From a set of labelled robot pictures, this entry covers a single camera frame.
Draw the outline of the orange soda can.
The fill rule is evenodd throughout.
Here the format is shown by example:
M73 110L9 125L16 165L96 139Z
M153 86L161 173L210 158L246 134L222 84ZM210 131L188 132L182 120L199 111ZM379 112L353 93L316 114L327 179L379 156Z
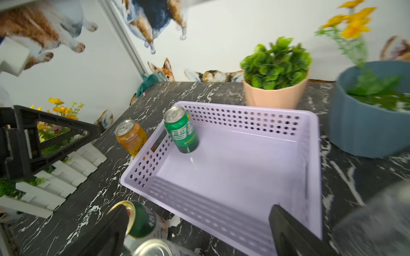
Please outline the orange soda can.
M117 141L133 156L136 157L139 151L148 141L148 135L139 123L132 119L122 121L114 131Z

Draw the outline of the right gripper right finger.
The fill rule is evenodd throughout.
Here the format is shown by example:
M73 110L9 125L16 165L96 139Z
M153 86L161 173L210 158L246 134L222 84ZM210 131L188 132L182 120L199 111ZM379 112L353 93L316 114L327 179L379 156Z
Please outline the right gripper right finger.
M337 252L310 232L280 205L269 215L270 229L279 256L336 256Z

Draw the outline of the silver grey can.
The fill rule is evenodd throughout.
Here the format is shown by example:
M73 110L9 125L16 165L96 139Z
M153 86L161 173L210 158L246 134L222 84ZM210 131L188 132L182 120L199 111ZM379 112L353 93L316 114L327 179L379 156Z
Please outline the silver grey can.
M186 249L168 240L151 239L142 243L132 256L198 256L192 250Z

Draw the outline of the green soda can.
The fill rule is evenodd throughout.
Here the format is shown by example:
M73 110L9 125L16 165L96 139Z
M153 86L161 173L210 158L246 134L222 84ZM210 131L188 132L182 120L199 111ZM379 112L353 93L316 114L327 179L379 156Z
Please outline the green soda can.
M199 138L190 119L190 114L181 106L173 106L164 113L164 125L182 153L191 153L199 145Z

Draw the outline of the white Monster can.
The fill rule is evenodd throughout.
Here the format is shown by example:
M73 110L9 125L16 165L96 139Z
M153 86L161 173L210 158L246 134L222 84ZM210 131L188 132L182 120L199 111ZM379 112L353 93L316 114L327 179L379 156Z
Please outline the white Monster can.
M410 182L400 181L342 219L332 240L343 256L410 254Z

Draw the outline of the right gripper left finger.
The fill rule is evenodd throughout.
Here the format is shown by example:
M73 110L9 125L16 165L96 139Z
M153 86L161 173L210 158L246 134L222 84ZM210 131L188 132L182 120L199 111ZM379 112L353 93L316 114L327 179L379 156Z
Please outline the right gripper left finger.
M79 237L61 253L62 256L119 256L128 227L129 216L121 205Z

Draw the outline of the green and red can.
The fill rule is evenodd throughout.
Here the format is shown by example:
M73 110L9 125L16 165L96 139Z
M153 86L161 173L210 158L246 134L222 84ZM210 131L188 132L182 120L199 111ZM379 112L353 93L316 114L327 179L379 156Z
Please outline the green and red can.
M165 219L137 201L120 201L107 214L121 205L126 207L128 214L124 248L130 253L150 239L168 238L168 225Z

